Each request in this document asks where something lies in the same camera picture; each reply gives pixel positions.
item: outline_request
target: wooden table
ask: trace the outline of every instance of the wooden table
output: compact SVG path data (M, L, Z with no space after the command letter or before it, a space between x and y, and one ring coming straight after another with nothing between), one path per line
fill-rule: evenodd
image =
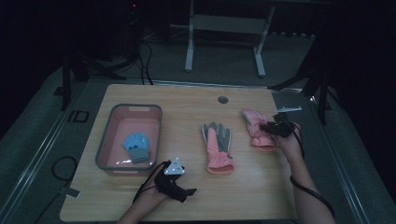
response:
M227 104L218 101L226 96ZM167 200L145 217L150 221L249 220L295 218L290 169L280 150L264 153L250 145L243 108L268 118L276 113L270 91L253 88L110 85L88 138L67 197L63 221L117 220L130 206L146 176L111 176L94 162L109 113L114 105L156 104L163 109L158 162L179 157L185 166L177 184L198 190L186 202ZM212 175L206 170L201 126L221 122L232 131L234 172Z

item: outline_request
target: white triangular marker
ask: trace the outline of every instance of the white triangular marker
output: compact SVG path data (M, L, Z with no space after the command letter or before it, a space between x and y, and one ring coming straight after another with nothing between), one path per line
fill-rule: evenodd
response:
M172 163L166 168L165 174L166 175L183 175L184 174L184 169L180 164L180 161L178 158L176 158Z

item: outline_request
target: pink and gray glove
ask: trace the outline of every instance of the pink and gray glove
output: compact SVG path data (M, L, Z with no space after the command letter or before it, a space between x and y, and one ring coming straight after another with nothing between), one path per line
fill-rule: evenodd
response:
M267 117L256 110L244 109L243 112L247 119L247 131L252 137L251 145L264 152L277 149L276 141L271 135L260 129L260 124L267 124Z
M207 167L213 175L225 175L233 171L233 158L230 156L231 131L222 124L212 122L202 126L202 134L206 143Z

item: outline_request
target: hand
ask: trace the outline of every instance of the hand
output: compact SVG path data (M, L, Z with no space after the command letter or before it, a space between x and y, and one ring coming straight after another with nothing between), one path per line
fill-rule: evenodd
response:
M139 220L150 212L152 212L160 203L168 199L169 197L165 194L160 193L155 187L154 178L157 175L155 173L152 178L148 181L145 186L146 190L143 190L136 201L131 207L122 215L118 224L128 223L135 224Z
M294 132L301 141L300 125L294 122L294 126ZM297 140L297 137L293 133L287 138L283 138L278 135L272 135L272 137L279 144L280 149L283 151L283 154L289 163L303 159L302 148L300 146L299 140Z

